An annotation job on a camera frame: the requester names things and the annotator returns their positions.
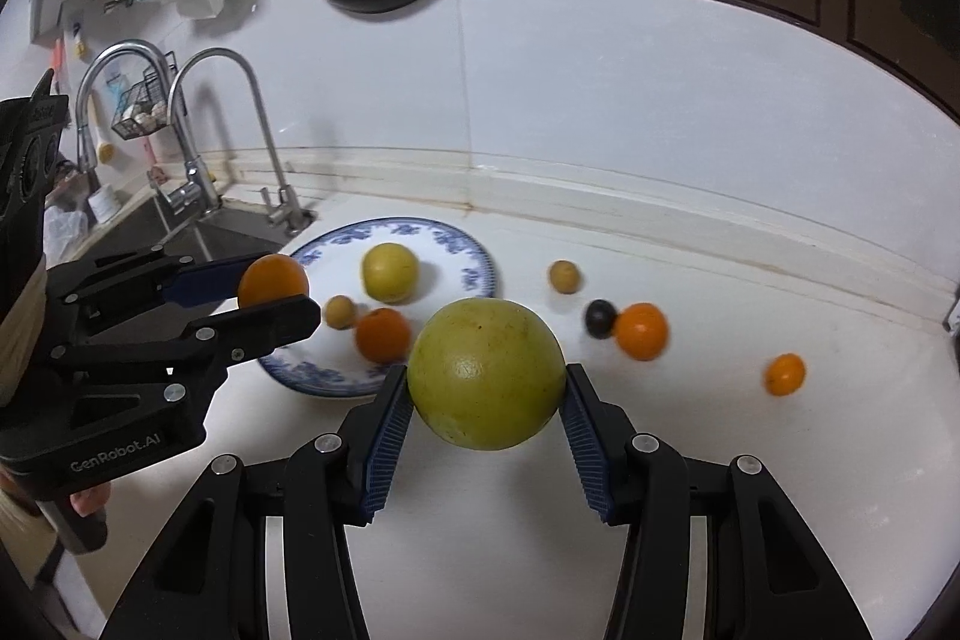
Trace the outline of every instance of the sink basin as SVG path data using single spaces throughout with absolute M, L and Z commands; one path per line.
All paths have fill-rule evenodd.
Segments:
M 188 208 L 172 217 L 150 199 L 109 228 L 85 257 L 104 257 L 162 244 L 168 255 L 191 256 L 197 263 L 241 256 L 272 253 L 290 241 L 283 226 L 272 226 L 263 212 L 223 207 L 209 215 Z M 208 302 L 183 308 L 164 304 L 134 319 L 96 335 L 94 343 L 142 342 L 170 339 L 179 335 L 191 320 L 208 316 L 223 302 Z

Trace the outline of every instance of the white container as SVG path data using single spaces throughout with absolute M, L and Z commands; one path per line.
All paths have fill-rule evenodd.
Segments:
M 113 192 L 113 186 L 104 185 L 99 191 L 94 191 L 90 194 L 88 204 L 93 211 L 93 217 L 97 218 L 97 223 L 106 223 L 120 212 L 120 199 L 117 199 L 117 194 Z

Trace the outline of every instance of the blue floral pattern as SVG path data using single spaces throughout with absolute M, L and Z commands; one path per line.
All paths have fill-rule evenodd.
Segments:
M 347 245 L 369 239 L 376 229 L 388 229 L 397 237 L 424 236 L 442 247 L 446 253 L 462 256 L 464 266 L 460 269 L 460 290 L 464 295 L 496 295 L 496 271 L 486 250 L 460 229 L 426 218 L 376 218 L 352 223 L 330 231 L 317 239 L 301 245 L 291 255 L 301 265 L 310 266 L 323 258 L 323 249 L 331 245 Z M 278 348 L 270 356 L 260 359 L 260 365 L 278 381 L 290 389 L 313 396 L 354 397 L 375 394 L 383 384 L 390 365 L 369 366 L 349 375 L 344 372 L 315 365 L 309 360 L 288 360 L 291 353 Z

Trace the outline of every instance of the ribbed blue pad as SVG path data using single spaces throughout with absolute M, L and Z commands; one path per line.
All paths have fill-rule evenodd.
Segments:
M 610 466 L 600 448 L 600 440 L 584 411 L 580 394 L 568 385 L 560 405 L 560 420 L 577 465 L 587 504 L 600 514 L 605 523 L 610 519 L 613 497 L 610 492 Z
M 395 396 L 386 420 L 373 443 L 371 455 L 365 466 L 366 485 L 361 509 L 370 517 L 387 504 L 390 484 L 397 471 L 400 449 L 410 426 L 410 416 L 414 413 L 414 403 L 404 383 L 400 393 Z

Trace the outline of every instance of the backsplash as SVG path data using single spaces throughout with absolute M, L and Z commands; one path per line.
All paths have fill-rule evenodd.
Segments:
M 422 0 L 369 19 L 324 0 L 226 0 L 201 22 L 152 5 L 91 14 L 86 34 L 95 52 L 141 36 L 181 63 L 237 49 L 277 145 L 298 158 L 459 152 L 479 172 L 659 194 L 784 232 L 809 221 L 960 279 L 960 128 L 856 54 L 716 1 Z M 17 95 L 49 54 L 25 33 L 3 41 L 0 89 Z M 68 64 L 71 92 L 82 66 Z M 262 148 L 233 63 L 204 63 L 185 94 L 201 150 Z M 155 135 L 158 154 L 170 143 Z M 127 145 L 125 172 L 142 176 L 142 149 Z

